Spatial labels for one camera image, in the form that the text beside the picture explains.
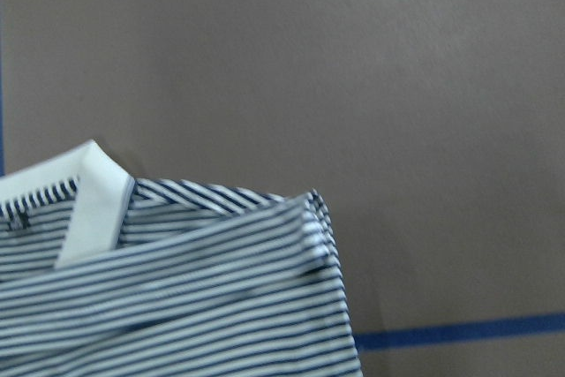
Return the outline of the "navy white striped polo shirt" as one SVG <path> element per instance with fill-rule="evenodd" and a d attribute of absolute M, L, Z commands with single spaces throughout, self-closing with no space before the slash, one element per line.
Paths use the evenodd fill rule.
<path fill-rule="evenodd" d="M 130 176 L 94 142 L 1 179 L 4 376 L 359 376 L 328 208 Z"/>

